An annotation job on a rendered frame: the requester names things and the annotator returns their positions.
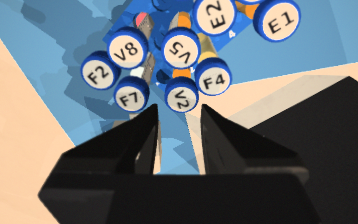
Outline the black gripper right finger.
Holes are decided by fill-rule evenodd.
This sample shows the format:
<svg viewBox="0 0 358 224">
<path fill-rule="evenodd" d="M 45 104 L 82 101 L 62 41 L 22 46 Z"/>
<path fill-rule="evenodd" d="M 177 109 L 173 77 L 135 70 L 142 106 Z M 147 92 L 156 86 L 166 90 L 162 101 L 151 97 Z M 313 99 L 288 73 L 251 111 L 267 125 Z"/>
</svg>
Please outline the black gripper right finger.
<svg viewBox="0 0 358 224">
<path fill-rule="evenodd" d="M 309 170 L 297 152 L 225 118 L 204 103 L 200 126 L 205 174 L 291 173 L 303 187 L 309 179 Z"/>
</svg>

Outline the blue tube rack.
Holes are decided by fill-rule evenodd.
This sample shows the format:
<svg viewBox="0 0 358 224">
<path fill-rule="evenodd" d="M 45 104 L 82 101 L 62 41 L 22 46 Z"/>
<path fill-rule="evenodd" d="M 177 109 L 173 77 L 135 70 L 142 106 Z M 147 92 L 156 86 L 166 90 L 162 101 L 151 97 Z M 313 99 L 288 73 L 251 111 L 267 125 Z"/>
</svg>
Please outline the blue tube rack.
<svg viewBox="0 0 358 224">
<path fill-rule="evenodd" d="M 154 1 L 154 2 L 153 2 Z M 173 2 L 172 2 L 173 1 Z M 109 38 L 121 27 L 129 26 L 138 16 L 139 12 L 145 12 L 154 21 L 154 27 L 149 37 L 149 51 L 156 60 L 151 81 L 165 92 L 167 83 L 172 79 L 173 68 L 168 66 L 161 55 L 161 44 L 165 34 L 169 30 L 170 23 L 178 12 L 189 13 L 192 29 L 198 34 L 201 33 L 195 26 L 192 17 L 193 0 L 133 0 L 125 9 L 122 15 L 114 23 L 108 33 L 102 39 L 106 44 Z M 237 10 L 237 18 L 234 26 L 226 34 L 218 37 L 210 37 L 218 52 L 234 37 L 252 23 L 248 17 Z"/>
</svg>

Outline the light blue mat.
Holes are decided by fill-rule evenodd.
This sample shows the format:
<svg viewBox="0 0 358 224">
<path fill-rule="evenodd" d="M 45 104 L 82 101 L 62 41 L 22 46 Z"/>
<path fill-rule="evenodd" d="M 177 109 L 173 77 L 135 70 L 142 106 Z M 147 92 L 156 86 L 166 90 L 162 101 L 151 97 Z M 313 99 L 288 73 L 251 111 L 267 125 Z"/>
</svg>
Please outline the light blue mat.
<svg viewBox="0 0 358 224">
<path fill-rule="evenodd" d="M 155 174 L 200 174 L 185 113 L 169 109 L 150 81 L 146 107 L 120 109 L 108 90 L 82 79 L 82 62 L 104 50 L 104 36 L 133 0 L 0 0 L 0 39 L 61 128 L 77 146 L 158 105 L 162 159 Z M 358 0 L 293 0 L 300 26 L 283 42 L 264 40 L 253 22 L 218 55 L 241 84 L 358 62 Z"/>
</svg>

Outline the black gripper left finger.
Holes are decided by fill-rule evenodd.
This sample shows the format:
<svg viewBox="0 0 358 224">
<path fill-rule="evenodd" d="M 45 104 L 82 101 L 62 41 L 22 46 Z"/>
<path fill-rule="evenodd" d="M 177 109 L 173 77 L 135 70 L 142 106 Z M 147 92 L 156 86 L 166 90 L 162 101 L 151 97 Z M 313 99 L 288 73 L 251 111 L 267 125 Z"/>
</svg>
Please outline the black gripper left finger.
<svg viewBox="0 0 358 224">
<path fill-rule="evenodd" d="M 158 105 L 152 104 L 134 118 L 61 153 L 51 172 L 63 169 L 154 174 L 158 124 Z"/>
</svg>

